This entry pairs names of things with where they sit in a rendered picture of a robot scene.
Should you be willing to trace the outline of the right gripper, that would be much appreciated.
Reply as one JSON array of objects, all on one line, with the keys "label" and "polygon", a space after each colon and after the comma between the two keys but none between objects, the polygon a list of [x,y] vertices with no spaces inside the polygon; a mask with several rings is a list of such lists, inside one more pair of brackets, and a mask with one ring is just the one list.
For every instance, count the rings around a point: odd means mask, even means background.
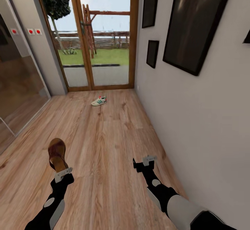
[{"label": "right gripper", "polygon": [[[143,162],[136,163],[135,160],[133,159],[133,166],[134,166],[134,168],[136,168],[137,172],[143,172],[143,175],[145,175],[146,172],[153,171],[154,160],[149,162],[149,166],[144,166]],[[154,171],[153,171],[153,173],[154,173]],[[144,178],[145,178],[145,176],[144,176]]]}]

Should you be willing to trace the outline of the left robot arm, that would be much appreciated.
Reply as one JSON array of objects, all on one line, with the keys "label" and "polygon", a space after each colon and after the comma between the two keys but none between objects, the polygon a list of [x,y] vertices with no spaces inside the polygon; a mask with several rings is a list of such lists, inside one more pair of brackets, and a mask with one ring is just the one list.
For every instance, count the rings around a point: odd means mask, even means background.
[{"label": "left robot arm", "polygon": [[27,224],[25,230],[53,230],[65,209],[64,195],[67,186],[74,182],[73,175],[70,173],[72,171],[73,168],[70,167],[54,175],[55,178],[51,182],[52,194],[39,214]]}]

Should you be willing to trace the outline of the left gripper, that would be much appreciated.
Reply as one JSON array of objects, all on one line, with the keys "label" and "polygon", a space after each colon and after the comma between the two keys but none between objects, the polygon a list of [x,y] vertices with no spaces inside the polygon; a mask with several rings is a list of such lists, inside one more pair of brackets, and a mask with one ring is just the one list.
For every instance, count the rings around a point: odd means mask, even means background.
[{"label": "left gripper", "polygon": [[64,188],[66,190],[67,186],[73,182],[74,182],[73,175],[71,173],[69,173],[66,176],[64,175],[64,178],[62,179],[62,181],[60,181],[58,183],[56,183],[56,181],[53,180],[51,182],[51,186],[52,186],[53,190],[55,190],[56,188]]}]

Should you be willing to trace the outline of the sandal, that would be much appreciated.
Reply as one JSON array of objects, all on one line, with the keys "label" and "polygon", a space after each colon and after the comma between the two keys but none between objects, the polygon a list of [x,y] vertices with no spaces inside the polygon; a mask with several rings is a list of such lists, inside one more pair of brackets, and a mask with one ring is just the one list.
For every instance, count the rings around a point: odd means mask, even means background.
[{"label": "sandal", "polygon": [[66,146],[59,138],[54,138],[48,147],[50,166],[58,173],[68,169],[65,162]]}]

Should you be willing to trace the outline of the gym shoe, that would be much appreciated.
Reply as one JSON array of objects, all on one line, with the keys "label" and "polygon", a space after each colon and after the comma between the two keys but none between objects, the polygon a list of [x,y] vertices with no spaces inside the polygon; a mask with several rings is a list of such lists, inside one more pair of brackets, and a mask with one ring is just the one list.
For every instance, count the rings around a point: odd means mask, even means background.
[{"label": "gym shoe", "polygon": [[99,96],[99,98],[96,99],[94,102],[92,102],[91,105],[98,106],[98,105],[104,104],[106,102],[107,102],[106,96],[104,96],[104,97]]}]

